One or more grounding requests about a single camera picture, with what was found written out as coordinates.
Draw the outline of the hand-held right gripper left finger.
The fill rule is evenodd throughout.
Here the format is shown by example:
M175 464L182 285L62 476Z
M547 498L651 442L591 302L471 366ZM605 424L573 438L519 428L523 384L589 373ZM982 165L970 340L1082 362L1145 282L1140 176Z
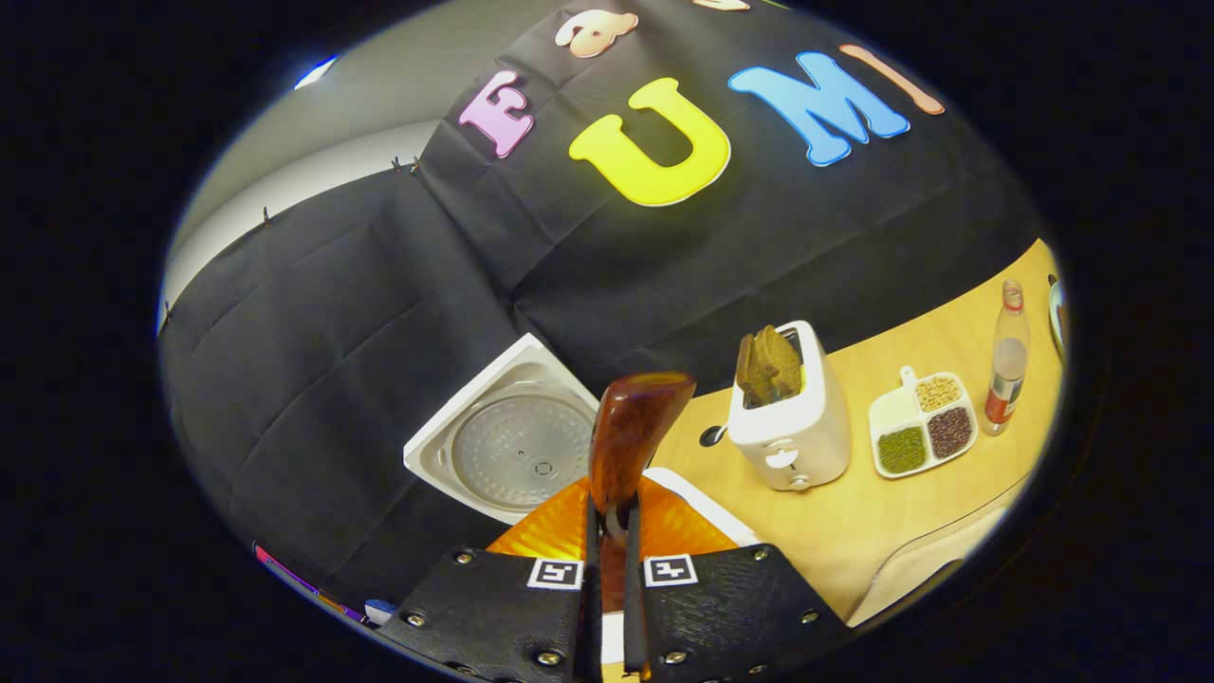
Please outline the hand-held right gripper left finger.
M599 682L595 520L577 480L489 548L446 550L378 634L459 681Z

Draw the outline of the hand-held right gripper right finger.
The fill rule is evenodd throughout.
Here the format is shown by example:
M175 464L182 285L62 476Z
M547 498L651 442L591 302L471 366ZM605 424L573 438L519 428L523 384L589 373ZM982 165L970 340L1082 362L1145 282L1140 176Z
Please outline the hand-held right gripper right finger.
M645 682L776 682L849 639L772 543L677 474L630 520L622 661Z

